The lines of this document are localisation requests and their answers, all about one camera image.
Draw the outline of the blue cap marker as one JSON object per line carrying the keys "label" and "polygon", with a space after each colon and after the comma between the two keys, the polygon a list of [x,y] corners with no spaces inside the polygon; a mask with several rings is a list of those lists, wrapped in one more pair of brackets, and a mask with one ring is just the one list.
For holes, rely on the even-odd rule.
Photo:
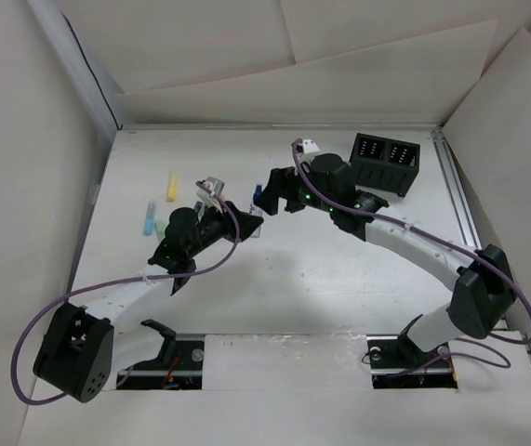
{"label": "blue cap marker", "polygon": [[[259,196],[262,193],[262,185],[257,184],[252,196],[251,204],[249,206],[249,214],[251,216],[259,216],[262,217],[262,210],[256,206],[256,201],[259,198]],[[259,238],[260,237],[260,231],[261,227],[258,227],[255,229],[255,231],[251,234],[251,238]]]}

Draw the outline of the yellow highlighter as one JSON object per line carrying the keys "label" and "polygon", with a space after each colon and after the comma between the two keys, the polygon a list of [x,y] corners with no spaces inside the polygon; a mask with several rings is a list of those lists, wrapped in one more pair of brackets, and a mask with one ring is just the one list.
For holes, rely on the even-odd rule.
{"label": "yellow highlighter", "polygon": [[172,172],[168,179],[168,186],[166,191],[166,200],[169,203],[173,203],[176,201],[177,195],[178,195],[178,173]]}

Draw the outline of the green highlighter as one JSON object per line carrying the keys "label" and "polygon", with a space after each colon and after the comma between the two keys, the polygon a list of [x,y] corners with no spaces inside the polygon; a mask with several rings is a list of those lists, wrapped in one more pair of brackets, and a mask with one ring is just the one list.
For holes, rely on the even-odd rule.
{"label": "green highlighter", "polygon": [[154,221],[154,231],[159,241],[162,241],[165,238],[166,232],[166,223],[161,219],[156,219]]}

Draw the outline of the light blue highlighter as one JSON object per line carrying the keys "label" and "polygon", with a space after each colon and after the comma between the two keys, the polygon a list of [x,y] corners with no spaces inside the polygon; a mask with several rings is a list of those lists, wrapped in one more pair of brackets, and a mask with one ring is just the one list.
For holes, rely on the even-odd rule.
{"label": "light blue highlighter", "polygon": [[156,211],[156,201],[149,201],[146,208],[143,231],[144,236],[151,236],[153,234],[154,219]]}

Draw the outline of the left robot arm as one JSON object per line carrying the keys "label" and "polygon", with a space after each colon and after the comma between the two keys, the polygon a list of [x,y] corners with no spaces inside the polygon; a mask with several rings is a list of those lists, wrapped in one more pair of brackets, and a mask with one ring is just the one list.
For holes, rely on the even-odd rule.
{"label": "left robot arm", "polygon": [[200,275],[195,259],[213,244],[233,246],[263,223],[261,216],[227,201],[202,215],[188,207],[173,211],[165,235],[139,276],[110,283],[111,292],[84,306],[62,303],[52,315],[33,363],[33,374],[80,402],[96,398],[111,373],[147,361],[154,368],[179,360],[177,334],[152,318],[163,305],[155,294],[161,282],[176,293]]}

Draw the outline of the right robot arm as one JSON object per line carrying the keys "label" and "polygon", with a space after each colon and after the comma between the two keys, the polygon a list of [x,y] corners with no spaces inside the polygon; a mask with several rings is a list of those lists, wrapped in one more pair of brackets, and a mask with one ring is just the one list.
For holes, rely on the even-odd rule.
{"label": "right robot arm", "polygon": [[305,207],[325,211],[340,230],[394,252],[451,291],[449,303],[417,316],[398,335],[395,349],[402,362],[420,365],[433,350],[461,335],[490,335],[516,300],[503,281],[511,271],[500,248],[490,245],[472,260],[460,246],[441,246],[407,229],[387,201],[356,188],[351,169],[336,154],[318,155],[303,166],[304,175],[294,167],[274,168],[257,207],[274,216],[285,200],[288,213]]}

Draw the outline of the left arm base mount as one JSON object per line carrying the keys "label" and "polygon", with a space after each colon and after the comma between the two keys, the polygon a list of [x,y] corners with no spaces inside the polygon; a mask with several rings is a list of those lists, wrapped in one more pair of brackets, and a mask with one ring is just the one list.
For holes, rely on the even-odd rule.
{"label": "left arm base mount", "polygon": [[117,390],[200,390],[206,338],[178,335],[152,319],[130,334],[119,334],[113,351]]}

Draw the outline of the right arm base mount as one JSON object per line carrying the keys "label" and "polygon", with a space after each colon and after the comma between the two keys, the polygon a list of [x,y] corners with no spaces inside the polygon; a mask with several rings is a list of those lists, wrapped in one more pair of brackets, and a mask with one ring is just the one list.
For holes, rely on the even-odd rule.
{"label": "right arm base mount", "polygon": [[369,367],[374,389],[457,389],[449,352],[447,343],[424,352],[404,334],[372,334],[361,363]]}

